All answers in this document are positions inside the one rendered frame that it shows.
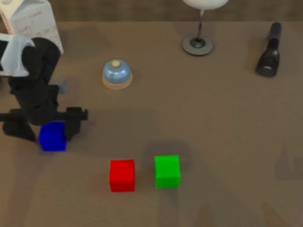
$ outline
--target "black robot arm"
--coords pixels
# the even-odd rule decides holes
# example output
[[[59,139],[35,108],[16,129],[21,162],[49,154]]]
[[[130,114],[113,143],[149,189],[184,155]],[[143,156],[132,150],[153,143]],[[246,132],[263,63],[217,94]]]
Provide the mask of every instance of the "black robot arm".
[[[35,141],[36,136],[28,123],[44,125],[51,121],[65,121],[65,136],[69,141],[79,133],[81,121],[88,119],[88,111],[81,107],[68,107],[64,113],[57,111],[59,86],[49,85],[49,82],[60,51],[44,38],[34,38],[32,43],[34,45],[27,45],[20,51],[20,61],[28,72],[27,76],[9,77],[10,93],[16,97],[20,109],[0,114],[3,131],[8,136]]]

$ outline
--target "lamp base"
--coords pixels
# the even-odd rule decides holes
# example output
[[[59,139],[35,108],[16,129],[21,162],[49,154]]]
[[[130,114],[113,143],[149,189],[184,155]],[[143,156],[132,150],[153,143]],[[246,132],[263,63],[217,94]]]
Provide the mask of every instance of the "lamp base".
[[[201,37],[199,40],[196,35],[186,36],[182,41],[183,50],[194,56],[204,56],[209,54],[214,44],[211,38],[207,36]]]

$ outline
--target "white box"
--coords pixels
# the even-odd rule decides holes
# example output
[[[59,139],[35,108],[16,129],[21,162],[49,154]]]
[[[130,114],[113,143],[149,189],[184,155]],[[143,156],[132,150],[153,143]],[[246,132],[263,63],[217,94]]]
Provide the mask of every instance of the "white box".
[[[63,54],[62,42],[48,0],[0,0],[0,14],[9,34],[49,39]]]

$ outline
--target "brown tabletop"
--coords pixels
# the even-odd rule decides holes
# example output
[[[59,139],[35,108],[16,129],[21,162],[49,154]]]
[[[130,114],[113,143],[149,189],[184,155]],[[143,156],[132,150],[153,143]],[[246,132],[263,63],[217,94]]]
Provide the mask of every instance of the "brown tabletop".
[[[52,155],[0,133],[0,226],[302,226],[303,24],[283,24],[266,79],[252,69],[270,25],[206,23],[215,49],[192,57],[181,40],[196,23],[60,24],[60,109],[87,108],[89,121]],[[133,70],[124,90],[102,84],[113,58]],[[1,112],[17,106],[4,83]],[[154,188],[158,154],[180,155],[180,188]],[[116,158],[135,160],[136,192],[110,192]]]

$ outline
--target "blue dome object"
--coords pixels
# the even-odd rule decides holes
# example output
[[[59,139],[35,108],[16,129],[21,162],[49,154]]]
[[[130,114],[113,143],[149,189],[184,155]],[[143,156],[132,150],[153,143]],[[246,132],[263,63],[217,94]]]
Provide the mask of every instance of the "blue dome object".
[[[124,84],[131,76],[131,69],[123,60],[111,60],[103,67],[103,79],[113,85]]]

